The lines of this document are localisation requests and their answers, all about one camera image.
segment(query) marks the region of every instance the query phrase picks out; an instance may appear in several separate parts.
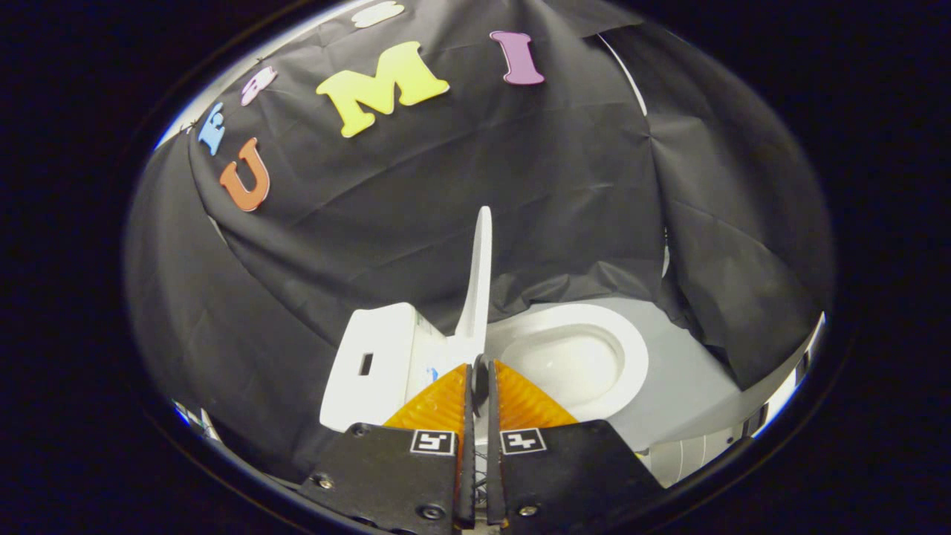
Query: toilet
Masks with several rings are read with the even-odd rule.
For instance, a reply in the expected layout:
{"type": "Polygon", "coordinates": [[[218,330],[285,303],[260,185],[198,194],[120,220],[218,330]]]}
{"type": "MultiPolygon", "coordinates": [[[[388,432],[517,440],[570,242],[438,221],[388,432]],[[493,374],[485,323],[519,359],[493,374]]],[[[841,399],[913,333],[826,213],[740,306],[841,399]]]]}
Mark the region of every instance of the toilet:
{"type": "MultiPolygon", "coordinates": [[[[469,290],[452,336],[409,303],[354,311],[328,377],[320,423],[340,432],[355,423],[382,425],[440,376],[479,355],[513,368],[579,422],[608,418],[631,402],[648,370],[647,347],[631,322],[608,308],[566,304],[488,325],[491,265],[492,213],[482,207],[469,290]]],[[[485,438],[481,420],[477,444],[485,438]]]]}
{"type": "Polygon", "coordinates": [[[558,305],[489,325],[485,358],[545,391],[579,422],[605,419],[644,384],[648,351],[637,328],[608,308],[558,305]]]}

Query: screw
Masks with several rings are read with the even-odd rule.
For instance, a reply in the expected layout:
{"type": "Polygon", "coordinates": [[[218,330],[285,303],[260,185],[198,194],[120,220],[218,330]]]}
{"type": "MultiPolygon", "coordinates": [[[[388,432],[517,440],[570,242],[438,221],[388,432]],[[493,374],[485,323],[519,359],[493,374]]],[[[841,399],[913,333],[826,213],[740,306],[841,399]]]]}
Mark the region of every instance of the screw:
{"type": "Polygon", "coordinates": [[[330,490],[331,488],[334,487],[334,482],[333,482],[330,478],[328,478],[327,476],[324,476],[324,475],[313,475],[313,476],[311,476],[310,479],[311,479],[311,481],[313,481],[314,483],[316,483],[320,488],[325,488],[325,489],[327,489],[327,490],[330,490]]]}
{"type": "Polygon", "coordinates": [[[435,505],[424,505],[417,510],[417,513],[426,520],[439,520],[446,514],[435,505]]]}

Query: pink letter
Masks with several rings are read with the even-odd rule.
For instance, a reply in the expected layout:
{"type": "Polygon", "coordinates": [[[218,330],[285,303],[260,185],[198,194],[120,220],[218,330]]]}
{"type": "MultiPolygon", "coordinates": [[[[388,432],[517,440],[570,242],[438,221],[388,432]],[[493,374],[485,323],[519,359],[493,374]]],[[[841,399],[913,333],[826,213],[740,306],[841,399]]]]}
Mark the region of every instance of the pink letter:
{"type": "Polygon", "coordinates": [[[532,62],[532,53],[529,52],[531,37],[513,31],[493,31],[489,38],[502,46],[505,62],[509,64],[509,71],[502,76],[503,80],[516,86],[530,86],[545,81],[532,62]]]}

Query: toilet seat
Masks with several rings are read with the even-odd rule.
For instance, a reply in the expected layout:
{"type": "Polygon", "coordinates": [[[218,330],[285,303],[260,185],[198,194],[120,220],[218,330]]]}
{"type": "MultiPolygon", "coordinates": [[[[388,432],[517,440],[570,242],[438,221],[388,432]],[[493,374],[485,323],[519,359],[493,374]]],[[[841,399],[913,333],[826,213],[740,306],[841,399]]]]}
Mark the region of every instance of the toilet seat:
{"type": "Polygon", "coordinates": [[[488,326],[486,356],[514,368],[579,422],[626,406],[647,378],[637,328],[608,308],[566,304],[488,326]]]}

